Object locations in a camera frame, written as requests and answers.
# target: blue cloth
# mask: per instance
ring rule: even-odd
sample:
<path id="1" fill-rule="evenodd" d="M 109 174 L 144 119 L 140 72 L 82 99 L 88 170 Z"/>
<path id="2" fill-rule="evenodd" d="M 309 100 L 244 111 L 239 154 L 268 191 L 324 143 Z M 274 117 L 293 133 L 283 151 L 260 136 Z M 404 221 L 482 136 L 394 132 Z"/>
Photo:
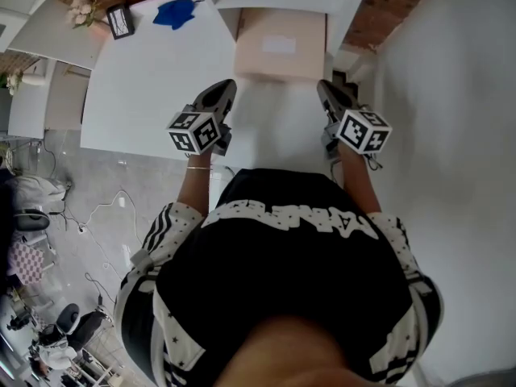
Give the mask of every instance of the blue cloth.
<path id="1" fill-rule="evenodd" d="M 183 24 L 193 19 L 192 15 L 195 4 L 202 0 L 173 0 L 158 7 L 158 15 L 152 21 L 154 24 L 172 26 L 172 30 L 177 30 Z"/>

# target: leg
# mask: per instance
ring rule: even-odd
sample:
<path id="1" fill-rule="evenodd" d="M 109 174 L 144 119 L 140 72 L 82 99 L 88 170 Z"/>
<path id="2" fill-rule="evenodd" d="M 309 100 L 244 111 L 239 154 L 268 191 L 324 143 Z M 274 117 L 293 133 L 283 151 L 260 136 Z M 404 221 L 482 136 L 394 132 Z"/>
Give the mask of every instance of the leg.
<path id="1" fill-rule="evenodd" d="M 80 351 L 94 336 L 106 316 L 100 311 L 83 315 L 76 330 L 68 336 L 68 343 L 76 352 Z"/>

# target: checkered cushion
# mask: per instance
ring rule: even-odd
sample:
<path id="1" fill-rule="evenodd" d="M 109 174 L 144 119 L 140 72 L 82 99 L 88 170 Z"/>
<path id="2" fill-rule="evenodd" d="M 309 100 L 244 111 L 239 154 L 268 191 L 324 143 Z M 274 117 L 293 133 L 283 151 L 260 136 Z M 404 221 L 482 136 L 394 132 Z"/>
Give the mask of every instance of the checkered cushion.
<path id="1" fill-rule="evenodd" d="M 10 246 L 9 264 L 16 270 L 18 279 L 24 285 L 41 281 L 43 258 L 43 251 L 28 247 L 24 243 L 15 242 Z"/>

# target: black and white cube marker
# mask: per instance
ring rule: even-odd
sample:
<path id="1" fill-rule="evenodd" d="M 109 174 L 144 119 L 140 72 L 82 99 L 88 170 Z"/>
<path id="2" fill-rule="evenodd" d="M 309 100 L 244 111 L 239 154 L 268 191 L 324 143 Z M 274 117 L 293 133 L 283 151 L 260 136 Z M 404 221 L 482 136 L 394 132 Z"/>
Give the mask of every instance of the black and white cube marker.
<path id="1" fill-rule="evenodd" d="M 393 128 L 378 113 L 369 110 L 351 110 L 344 113 L 338 138 L 355 152 L 379 153 Z"/>
<path id="2" fill-rule="evenodd" d="M 167 126 L 176 149 L 200 155 L 220 139 L 220 131 L 211 113 L 179 112 Z"/>

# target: white wall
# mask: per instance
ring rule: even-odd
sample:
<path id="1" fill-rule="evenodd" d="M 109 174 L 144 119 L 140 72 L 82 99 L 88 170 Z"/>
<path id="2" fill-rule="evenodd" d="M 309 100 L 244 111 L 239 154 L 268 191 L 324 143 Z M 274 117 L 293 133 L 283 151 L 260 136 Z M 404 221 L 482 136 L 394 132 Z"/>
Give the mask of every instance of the white wall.
<path id="1" fill-rule="evenodd" d="M 516 0 L 423 0 L 378 57 L 394 132 L 375 185 L 445 301 L 422 367 L 450 382 L 513 366 Z"/>

